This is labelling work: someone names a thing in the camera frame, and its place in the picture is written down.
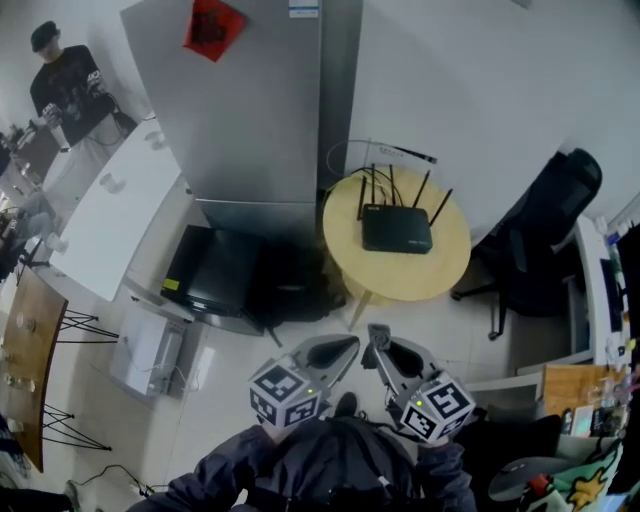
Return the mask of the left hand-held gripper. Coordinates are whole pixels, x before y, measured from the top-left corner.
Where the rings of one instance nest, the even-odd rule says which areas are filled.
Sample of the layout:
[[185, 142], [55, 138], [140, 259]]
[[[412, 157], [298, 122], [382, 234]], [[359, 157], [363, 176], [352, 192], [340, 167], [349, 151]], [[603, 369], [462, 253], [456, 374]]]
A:
[[357, 336], [322, 335], [301, 342], [291, 352], [268, 360], [250, 379], [250, 407], [275, 443], [329, 408], [332, 388], [358, 353]]

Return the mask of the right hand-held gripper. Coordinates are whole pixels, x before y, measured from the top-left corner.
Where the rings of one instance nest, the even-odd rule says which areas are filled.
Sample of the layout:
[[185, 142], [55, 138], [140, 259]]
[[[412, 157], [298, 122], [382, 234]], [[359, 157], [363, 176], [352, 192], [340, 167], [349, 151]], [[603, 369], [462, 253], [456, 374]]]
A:
[[361, 366], [377, 369], [390, 391], [386, 411], [400, 431], [433, 443], [452, 436], [475, 409], [463, 385], [424, 347], [398, 337], [374, 337]]

